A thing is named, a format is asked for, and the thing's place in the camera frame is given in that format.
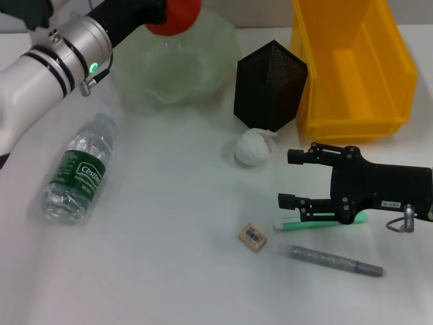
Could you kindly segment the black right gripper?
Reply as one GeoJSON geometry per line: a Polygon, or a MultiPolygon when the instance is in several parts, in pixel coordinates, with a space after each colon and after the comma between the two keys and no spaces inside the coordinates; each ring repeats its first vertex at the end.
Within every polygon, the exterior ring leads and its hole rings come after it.
{"type": "Polygon", "coordinates": [[[432,170],[369,162],[356,146],[313,142],[306,151],[289,149],[288,163],[333,167],[329,199],[278,194],[281,209],[299,210],[301,222],[352,224],[368,209],[402,212],[410,204],[416,217],[432,221],[432,170]]]}

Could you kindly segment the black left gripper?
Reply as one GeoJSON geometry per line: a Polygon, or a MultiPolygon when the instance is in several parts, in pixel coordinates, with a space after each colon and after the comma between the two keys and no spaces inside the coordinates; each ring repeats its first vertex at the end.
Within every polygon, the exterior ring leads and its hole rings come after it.
{"type": "Polygon", "coordinates": [[[105,30],[115,48],[140,25],[165,23],[166,7],[167,0],[106,0],[87,16],[105,30]]]}

